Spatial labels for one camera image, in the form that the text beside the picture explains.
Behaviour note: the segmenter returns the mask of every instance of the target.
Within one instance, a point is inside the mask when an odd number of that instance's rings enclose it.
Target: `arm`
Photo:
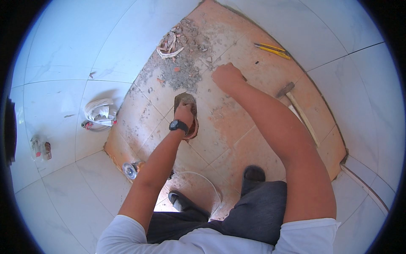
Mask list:
[[[251,116],[286,169],[287,203],[283,222],[336,218],[326,167],[299,119],[281,102],[250,86],[231,63],[212,74],[214,82]]]
[[[175,112],[175,119],[181,120],[189,128],[194,119],[190,108],[190,105],[181,103]],[[134,183],[118,213],[136,220],[143,226],[145,233],[148,232],[156,200],[171,173],[177,149],[184,137],[185,132],[183,130],[170,131],[155,148],[143,169],[134,179]]]

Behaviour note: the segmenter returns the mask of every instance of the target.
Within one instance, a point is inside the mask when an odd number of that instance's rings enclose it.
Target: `dust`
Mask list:
[[[141,70],[136,85],[145,85],[149,78],[157,78],[162,87],[168,85],[174,91],[183,88],[187,92],[196,93],[197,83],[202,80],[202,67],[212,69],[210,62],[212,46],[209,38],[199,32],[199,27],[193,20],[186,18],[168,32],[164,40],[169,39],[170,33],[177,35],[175,51],[182,47],[184,49],[176,57],[166,59],[161,59],[155,50]],[[152,73],[157,68],[160,68],[162,73],[158,77],[153,77]]]

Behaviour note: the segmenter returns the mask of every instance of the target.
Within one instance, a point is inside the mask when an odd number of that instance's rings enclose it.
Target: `white wire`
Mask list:
[[[213,186],[213,189],[214,189],[214,191],[215,191],[216,194],[217,194],[217,197],[218,197],[218,200],[219,200],[219,204],[218,204],[218,207],[215,209],[215,211],[210,215],[210,218],[209,218],[209,220],[210,220],[210,219],[212,218],[212,216],[213,216],[213,215],[217,212],[217,210],[220,208],[220,205],[221,205],[221,202],[222,202],[222,200],[221,200],[221,198],[220,198],[220,195],[218,194],[218,191],[217,191],[216,187],[214,187],[214,184],[213,184],[209,179],[207,179],[206,177],[204,177],[204,176],[202,176],[201,174],[196,173],[196,172],[185,171],[185,172],[175,173],[175,175],[180,175],[180,174],[184,174],[184,173],[192,173],[192,174],[196,174],[196,175],[198,175],[198,176],[201,176],[201,177],[203,177],[204,179],[206,179],[206,180]]]

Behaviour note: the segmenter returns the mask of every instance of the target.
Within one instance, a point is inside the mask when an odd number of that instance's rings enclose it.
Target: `yellow utility knife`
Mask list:
[[[262,50],[266,50],[268,52],[277,54],[278,56],[283,57],[287,60],[290,60],[290,56],[288,56],[286,50],[282,48],[278,48],[264,43],[254,43],[254,46]]]

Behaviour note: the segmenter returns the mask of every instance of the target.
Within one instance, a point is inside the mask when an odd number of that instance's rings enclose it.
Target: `black watch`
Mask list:
[[[185,136],[189,132],[189,127],[184,122],[182,122],[181,120],[173,120],[169,124],[169,130],[177,130],[177,129],[183,130],[185,132]]]

